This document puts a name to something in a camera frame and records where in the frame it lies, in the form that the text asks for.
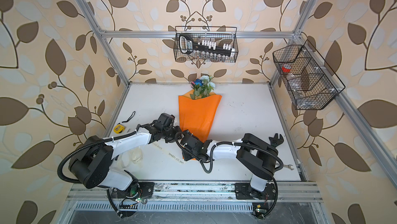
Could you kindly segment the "orange wrapping paper sheet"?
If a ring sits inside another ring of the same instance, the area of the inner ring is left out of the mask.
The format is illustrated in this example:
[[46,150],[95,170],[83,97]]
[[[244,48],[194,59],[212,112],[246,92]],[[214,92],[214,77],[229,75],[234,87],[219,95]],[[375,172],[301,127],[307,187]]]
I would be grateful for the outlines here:
[[205,98],[191,99],[191,92],[178,97],[179,121],[182,131],[176,134],[175,140],[179,147],[180,135],[184,131],[189,131],[202,142],[209,140],[208,136],[222,99],[221,95],[213,93]]

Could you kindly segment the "white ribbon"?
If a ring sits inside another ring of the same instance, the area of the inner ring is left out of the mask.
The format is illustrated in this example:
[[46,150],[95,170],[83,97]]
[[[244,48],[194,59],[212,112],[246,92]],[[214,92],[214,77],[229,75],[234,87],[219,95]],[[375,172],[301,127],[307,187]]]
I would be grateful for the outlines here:
[[146,146],[139,146],[120,156],[118,165],[122,168],[137,167],[143,168],[144,162],[149,161],[156,162],[158,159],[161,161],[166,158],[169,161],[183,165],[186,162],[183,160],[180,154],[165,147],[164,142],[154,143]]

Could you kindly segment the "dark pink fake rose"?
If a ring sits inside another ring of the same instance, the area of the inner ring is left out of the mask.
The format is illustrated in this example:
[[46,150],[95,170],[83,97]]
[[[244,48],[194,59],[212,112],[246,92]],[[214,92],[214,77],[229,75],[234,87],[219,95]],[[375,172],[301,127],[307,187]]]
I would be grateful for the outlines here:
[[200,95],[200,85],[197,82],[191,82],[192,92],[190,93],[191,99],[198,99]]

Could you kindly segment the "dark blue fake rose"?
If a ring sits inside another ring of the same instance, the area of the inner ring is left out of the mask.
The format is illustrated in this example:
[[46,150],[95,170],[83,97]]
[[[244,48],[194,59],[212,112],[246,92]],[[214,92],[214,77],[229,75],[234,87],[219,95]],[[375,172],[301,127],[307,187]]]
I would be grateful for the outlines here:
[[194,81],[194,87],[202,87],[203,86],[203,81],[201,79],[196,79]]

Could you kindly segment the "pale blue fake flower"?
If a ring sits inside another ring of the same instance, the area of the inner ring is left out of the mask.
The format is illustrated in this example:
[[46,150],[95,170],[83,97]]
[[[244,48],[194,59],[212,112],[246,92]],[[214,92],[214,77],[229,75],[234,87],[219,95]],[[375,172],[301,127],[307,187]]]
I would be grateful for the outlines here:
[[214,77],[212,77],[212,76],[208,76],[208,75],[203,75],[200,79],[203,81],[203,83],[206,85],[206,96],[205,97],[208,97],[209,95],[210,95],[210,93],[211,92],[213,92],[214,91],[214,89],[215,89],[215,87],[216,87],[216,85],[215,85],[215,83],[213,83],[212,82],[212,79],[213,79]]

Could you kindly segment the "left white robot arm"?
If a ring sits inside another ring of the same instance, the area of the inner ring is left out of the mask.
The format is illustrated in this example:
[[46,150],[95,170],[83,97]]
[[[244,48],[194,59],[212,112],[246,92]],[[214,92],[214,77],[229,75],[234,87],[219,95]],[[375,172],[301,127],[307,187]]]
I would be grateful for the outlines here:
[[174,126],[175,116],[162,113],[149,124],[138,125],[133,132],[116,137],[92,136],[86,143],[68,154],[57,168],[58,177],[68,183],[82,184],[87,189],[95,187],[127,190],[134,177],[127,171],[112,168],[115,159],[137,147],[163,139],[174,140],[180,131]]

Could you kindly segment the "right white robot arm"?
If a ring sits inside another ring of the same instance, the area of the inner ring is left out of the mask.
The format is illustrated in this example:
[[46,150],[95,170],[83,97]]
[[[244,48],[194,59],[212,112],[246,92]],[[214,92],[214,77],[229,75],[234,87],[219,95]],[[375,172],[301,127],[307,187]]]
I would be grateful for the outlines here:
[[280,134],[269,137],[269,142],[253,134],[244,134],[242,139],[235,141],[201,142],[186,130],[177,132],[174,141],[181,149],[184,160],[197,160],[207,174],[213,171],[214,161],[238,160],[252,173],[251,189],[261,193],[265,191],[267,183],[274,180],[275,172],[284,166],[277,150],[277,147],[284,143]]

